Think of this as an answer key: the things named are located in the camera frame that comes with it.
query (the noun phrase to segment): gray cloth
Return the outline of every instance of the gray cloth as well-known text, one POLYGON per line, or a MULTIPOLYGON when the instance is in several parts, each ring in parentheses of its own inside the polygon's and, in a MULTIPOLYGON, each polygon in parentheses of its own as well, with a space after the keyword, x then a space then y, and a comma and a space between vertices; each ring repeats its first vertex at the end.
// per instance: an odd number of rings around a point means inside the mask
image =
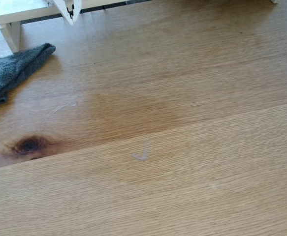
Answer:
POLYGON ((45 43, 27 51, 0 58, 0 104, 7 102, 7 92, 16 88, 38 70, 55 51, 45 43))

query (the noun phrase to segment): white stand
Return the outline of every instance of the white stand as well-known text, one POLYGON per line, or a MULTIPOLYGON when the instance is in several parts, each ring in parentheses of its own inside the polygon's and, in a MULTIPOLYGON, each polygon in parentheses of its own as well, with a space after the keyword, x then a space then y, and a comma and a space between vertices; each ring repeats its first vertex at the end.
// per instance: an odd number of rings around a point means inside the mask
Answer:
POLYGON ((0 31, 13 53, 20 50, 20 29, 20 21, 0 25, 0 31))

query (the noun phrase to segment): wooden tabletop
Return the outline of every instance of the wooden tabletop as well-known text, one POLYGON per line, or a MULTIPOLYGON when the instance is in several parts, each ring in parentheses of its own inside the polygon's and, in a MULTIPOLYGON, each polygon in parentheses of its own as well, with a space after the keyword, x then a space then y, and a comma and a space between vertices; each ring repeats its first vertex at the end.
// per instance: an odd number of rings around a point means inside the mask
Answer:
POLYGON ((287 236, 287 1, 22 25, 44 42, 0 105, 0 236, 287 236))

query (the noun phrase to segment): wooden table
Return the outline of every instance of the wooden table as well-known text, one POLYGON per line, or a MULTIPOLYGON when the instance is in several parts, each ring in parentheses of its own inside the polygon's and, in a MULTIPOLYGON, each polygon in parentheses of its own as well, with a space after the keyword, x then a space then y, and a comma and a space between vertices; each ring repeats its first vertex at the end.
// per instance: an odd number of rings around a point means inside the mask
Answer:
POLYGON ((0 105, 0 236, 287 236, 287 1, 21 26, 45 41, 0 105))

